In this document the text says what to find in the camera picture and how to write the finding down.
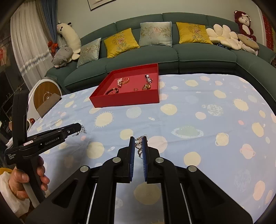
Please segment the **left hand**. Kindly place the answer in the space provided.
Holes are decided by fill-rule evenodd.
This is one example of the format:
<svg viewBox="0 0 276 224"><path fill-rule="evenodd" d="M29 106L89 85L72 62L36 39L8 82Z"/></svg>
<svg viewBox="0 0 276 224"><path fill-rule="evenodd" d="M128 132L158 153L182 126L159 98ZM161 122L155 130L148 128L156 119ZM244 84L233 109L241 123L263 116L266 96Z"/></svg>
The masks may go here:
<svg viewBox="0 0 276 224"><path fill-rule="evenodd" d="M42 191L47 191L50 180L45 175L44 161L41 156L38 156L37 174L40 177L40 180L42 182L41 184ZM20 200L25 200L28 198L28 194L25 191L23 184L26 184L28 182L29 182L29 176L15 167L10 175L8 185L11 192L16 196L16 198Z"/></svg>

